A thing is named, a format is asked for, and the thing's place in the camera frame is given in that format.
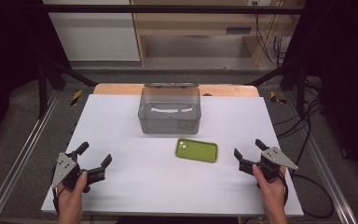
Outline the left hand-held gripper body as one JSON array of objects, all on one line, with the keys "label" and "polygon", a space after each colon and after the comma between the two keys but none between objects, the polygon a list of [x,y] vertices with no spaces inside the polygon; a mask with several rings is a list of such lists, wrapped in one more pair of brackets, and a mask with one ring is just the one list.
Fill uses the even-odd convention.
[{"label": "left hand-held gripper body", "polygon": [[[61,152],[56,164],[53,166],[53,176],[51,181],[51,188],[56,189],[60,183],[66,187],[73,189],[83,169],[77,162],[77,156],[81,154],[77,151],[71,153]],[[105,180],[106,160],[103,160],[101,165],[97,168],[87,170],[87,184],[83,189],[84,193],[90,191],[90,185]]]}]

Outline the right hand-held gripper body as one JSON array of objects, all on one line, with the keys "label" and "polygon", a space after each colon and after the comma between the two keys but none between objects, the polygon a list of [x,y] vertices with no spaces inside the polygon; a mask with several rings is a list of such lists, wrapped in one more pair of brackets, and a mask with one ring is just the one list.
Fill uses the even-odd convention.
[{"label": "right hand-held gripper body", "polygon": [[298,169],[298,166],[277,147],[269,147],[267,150],[261,151],[260,161],[248,161],[243,158],[239,162],[239,170],[248,175],[253,175],[252,166],[254,164],[258,166],[267,180],[278,177],[281,166],[292,170]]}]

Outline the green phone case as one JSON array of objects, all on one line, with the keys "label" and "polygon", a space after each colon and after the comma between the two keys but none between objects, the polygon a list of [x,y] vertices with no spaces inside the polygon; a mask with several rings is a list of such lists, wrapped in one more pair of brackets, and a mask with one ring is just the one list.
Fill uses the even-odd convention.
[{"label": "green phone case", "polygon": [[179,138],[175,155],[182,159],[214,163],[217,161],[218,145],[211,142]]}]

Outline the transparent grey storage box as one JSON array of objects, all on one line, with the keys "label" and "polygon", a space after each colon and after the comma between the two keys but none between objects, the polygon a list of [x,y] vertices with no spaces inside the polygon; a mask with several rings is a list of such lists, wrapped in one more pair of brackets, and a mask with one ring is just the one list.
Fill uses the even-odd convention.
[{"label": "transparent grey storage box", "polygon": [[196,134],[201,119],[199,85],[144,84],[138,119],[143,133]]}]

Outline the person's left hand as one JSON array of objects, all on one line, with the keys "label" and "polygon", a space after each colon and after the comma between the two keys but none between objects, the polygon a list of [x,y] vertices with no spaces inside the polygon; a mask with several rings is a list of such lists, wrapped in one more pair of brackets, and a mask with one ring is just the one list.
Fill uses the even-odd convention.
[{"label": "person's left hand", "polygon": [[83,171],[76,181],[76,185],[70,189],[63,183],[60,183],[57,187],[59,192],[59,204],[62,206],[69,206],[70,204],[82,204],[82,192],[87,184],[88,173]]}]

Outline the person's right hand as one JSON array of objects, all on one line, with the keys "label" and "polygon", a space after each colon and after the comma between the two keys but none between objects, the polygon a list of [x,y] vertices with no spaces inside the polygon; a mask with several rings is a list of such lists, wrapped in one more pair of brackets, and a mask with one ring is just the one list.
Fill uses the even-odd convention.
[{"label": "person's right hand", "polygon": [[267,181],[257,165],[253,165],[253,173],[255,179],[262,191],[263,204],[265,208],[284,208],[284,193],[286,186],[284,185],[285,167],[280,167],[280,177]]}]

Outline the wooden table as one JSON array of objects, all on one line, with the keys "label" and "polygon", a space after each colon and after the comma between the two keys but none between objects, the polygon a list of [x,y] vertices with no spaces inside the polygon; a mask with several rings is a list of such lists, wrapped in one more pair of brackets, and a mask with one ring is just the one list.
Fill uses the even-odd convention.
[{"label": "wooden table", "polygon": [[[98,84],[93,94],[114,94],[114,95],[140,95],[144,85],[131,83],[101,83]],[[199,85],[201,95],[211,94],[212,96],[239,96],[258,97],[259,91],[254,86],[229,85],[229,84],[201,84]]]}]

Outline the white cabinet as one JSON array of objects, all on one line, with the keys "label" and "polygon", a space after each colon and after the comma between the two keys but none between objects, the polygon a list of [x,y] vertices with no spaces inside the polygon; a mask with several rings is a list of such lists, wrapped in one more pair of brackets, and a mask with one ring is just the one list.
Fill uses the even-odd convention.
[{"label": "white cabinet", "polygon": [[130,13],[49,13],[70,61],[139,61]]}]

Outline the light wooden desk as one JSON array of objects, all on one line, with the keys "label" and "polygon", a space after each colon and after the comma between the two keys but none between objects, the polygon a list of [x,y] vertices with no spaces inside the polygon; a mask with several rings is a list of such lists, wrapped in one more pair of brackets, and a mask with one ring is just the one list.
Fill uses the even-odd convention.
[{"label": "light wooden desk", "polygon": [[[303,7],[307,0],[130,0],[138,5],[173,6],[228,6],[228,7]],[[275,36],[289,37],[294,33],[297,15],[242,15],[242,14],[188,14],[188,13],[135,13],[138,49],[146,54],[145,39],[152,35],[228,35],[228,26],[252,28],[240,36],[251,54],[255,66],[268,55]]]}]

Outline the aluminium floor rail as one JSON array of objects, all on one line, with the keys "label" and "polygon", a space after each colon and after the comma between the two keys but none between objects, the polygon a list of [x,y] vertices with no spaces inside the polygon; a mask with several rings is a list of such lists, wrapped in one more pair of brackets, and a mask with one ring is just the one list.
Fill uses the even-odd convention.
[{"label": "aluminium floor rail", "polygon": [[318,99],[314,99],[308,104],[305,104],[305,117],[301,118],[296,112],[296,96],[291,92],[286,92],[284,96],[287,99],[292,112],[295,114],[295,118],[300,122],[303,122],[303,127],[300,129],[300,132],[304,137],[304,143],[301,148],[307,147],[309,149],[309,154],[314,162],[319,177],[323,182],[324,189],[327,191],[327,194],[332,200],[333,208],[338,215],[341,224],[358,224],[358,221],[352,212],[352,209],[348,204],[337,179],[335,178],[330,166],[327,164],[327,160],[324,158],[316,140],[311,134],[311,114],[322,108],[320,101]]},{"label": "aluminium floor rail", "polygon": [[7,176],[0,187],[0,214],[7,203],[7,200],[14,189],[17,181],[19,180],[21,173],[29,160],[35,145],[37,144],[42,132],[45,129],[46,124],[48,123],[48,119],[54,110],[57,100],[61,95],[60,91],[53,91],[51,96],[48,98],[48,106],[46,112],[43,114],[41,118],[39,118],[32,131],[28,135],[24,145],[21,148],[16,160],[12,164]]}]

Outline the black frame strut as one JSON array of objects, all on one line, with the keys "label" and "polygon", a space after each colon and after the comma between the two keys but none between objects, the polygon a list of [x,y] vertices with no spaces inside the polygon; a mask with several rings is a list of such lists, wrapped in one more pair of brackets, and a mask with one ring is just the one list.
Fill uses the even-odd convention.
[{"label": "black frame strut", "polygon": [[40,64],[37,70],[38,92],[39,92],[39,115],[41,119],[48,111],[48,94],[46,80],[50,82],[54,90],[62,90],[66,82],[62,78],[62,74],[80,81],[81,83],[95,87],[97,82],[94,82],[75,72],[70,66],[65,66],[56,61],[48,61]]},{"label": "black frame strut", "polygon": [[268,72],[266,75],[246,83],[246,86],[257,87],[266,81],[276,77],[278,75],[283,75],[280,87],[283,91],[290,91],[294,86],[296,86],[296,112],[300,115],[301,118],[305,117],[305,68],[300,61],[292,60],[284,65]]}]

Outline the black horizontal frame bar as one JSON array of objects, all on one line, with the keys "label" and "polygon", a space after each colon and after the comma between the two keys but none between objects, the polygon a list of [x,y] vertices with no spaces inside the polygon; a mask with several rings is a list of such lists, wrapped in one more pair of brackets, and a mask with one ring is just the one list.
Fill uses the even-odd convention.
[{"label": "black horizontal frame bar", "polygon": [[43,5],[47,12],[61,13],[196,13],[301,15],[303,7],[220,7],[171,5]]}]

